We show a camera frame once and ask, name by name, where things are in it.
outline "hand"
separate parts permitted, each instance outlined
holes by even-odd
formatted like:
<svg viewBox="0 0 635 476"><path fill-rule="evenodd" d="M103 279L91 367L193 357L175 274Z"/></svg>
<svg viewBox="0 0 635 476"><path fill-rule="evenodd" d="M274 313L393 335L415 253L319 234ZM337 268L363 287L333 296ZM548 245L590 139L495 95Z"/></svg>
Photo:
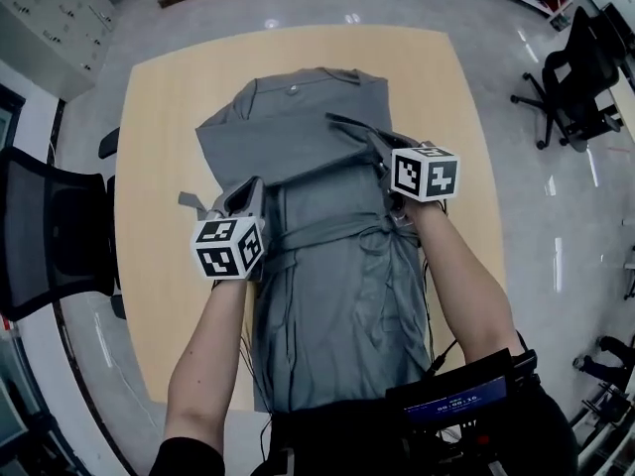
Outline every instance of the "hand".
<svg viewBox="0 0 635 476"><path fill-rule="evenodd" d="M410 197L404 197L404 212L406 216L413 222L416 222L423 211L438 209L440 205L436 201L418 202Z"/></svg>

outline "human arm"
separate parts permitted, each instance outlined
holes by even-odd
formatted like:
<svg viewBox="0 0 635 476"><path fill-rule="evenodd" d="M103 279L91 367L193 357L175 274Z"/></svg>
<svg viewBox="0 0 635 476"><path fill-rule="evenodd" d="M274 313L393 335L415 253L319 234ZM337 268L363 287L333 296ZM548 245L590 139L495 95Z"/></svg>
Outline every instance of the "human arm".
<svg viewBox="0 0 635 476"><path fill-rule="evenodd" d="M164 439L189 437L218 453L236 382L246 281L215 287L170 379Z"/></svg>
<svg viewBox="0 0 635 476"><path fill-rule="evenodd" d="M506 347L513 356L522 354L505 292L469 250L439 204L408 200L406 214L417 228L445 320L465 362Z"/></svg>

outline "desk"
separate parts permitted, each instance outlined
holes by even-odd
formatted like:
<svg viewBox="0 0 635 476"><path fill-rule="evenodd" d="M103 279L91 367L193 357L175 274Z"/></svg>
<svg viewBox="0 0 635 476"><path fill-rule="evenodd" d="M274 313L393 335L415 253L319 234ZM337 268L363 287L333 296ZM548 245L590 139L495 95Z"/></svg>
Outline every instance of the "desk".
<svg viewBox="0 0 635 476"><path fill-rule="evenodd" d="M635 141L635 92L633 92L633 88L621 69L619 69L619 81L609 91L622 122L624 122L624 127Z"/></svg>
<svg viewBox="0 0 635 476"><path fill-rule="evenodd" d="M115 220L128 325L153 401L166 401L170 376L210 289L190 255L195 212L177 204L182 190L196 193L206 206L220 193L194 129L251 79L321 65L386 77L394 129L462 157L460 193L449 204L450 218L505 284L487 147L446 34L385 26L302 27L236 36L151 59L134 67L126 93ZM252 305L250 296L247 321ZM443 349L451 338L436 298L431 310L435 342ZM451 353L455 366L459 353ZM253 410L251 376L242 362L231 407Z"/></svg>

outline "black clothing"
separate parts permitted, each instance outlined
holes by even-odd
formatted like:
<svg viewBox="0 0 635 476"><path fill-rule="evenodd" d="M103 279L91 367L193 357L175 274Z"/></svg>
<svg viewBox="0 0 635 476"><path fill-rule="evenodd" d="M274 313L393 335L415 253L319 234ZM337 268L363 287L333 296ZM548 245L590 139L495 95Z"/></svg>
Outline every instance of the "black clothing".
<svg viewBox="0 0 635 476"><path fill-rule="evenodd" d="M578 447L558 405L540 385L528 387L487 420L491 441L509 476L576 474ZM286 474L287 446L293 446L297 476L308 474L406 474L403 444L384 401L331 404L274 415L267 462L252 474ZM222 476L220 455L194 439L161 445L150 476Z"/></svg>
<svg viewBox="0 0 635 476"><path fill-rule="evenodd" d="M590 356L584 356L580 371L593 376L600 381L615 385L621 391L626 390L626 385L635 367L635 349L628 347L624 342L614 337L602 337L599 340L601 351L614 354L624 364L622 367L609 367L596 363Z"/></svg>

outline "black device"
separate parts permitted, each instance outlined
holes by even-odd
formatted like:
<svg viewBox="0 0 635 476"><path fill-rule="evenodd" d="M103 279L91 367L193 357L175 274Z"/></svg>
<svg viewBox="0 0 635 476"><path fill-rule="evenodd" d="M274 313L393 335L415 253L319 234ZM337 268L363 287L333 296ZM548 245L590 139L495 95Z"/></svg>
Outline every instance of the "black device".
<svg viewBox="0 0 635 476"><path fill-rule="evenodd" d="M480 475L497 465L497 447L486 421L523 387L537 385L536 352L512 357L508 349L418 383L388 390L386 400L400 417L411 466L420 474ZM458 425L460 439L446 442L441 432Z"/></svg>

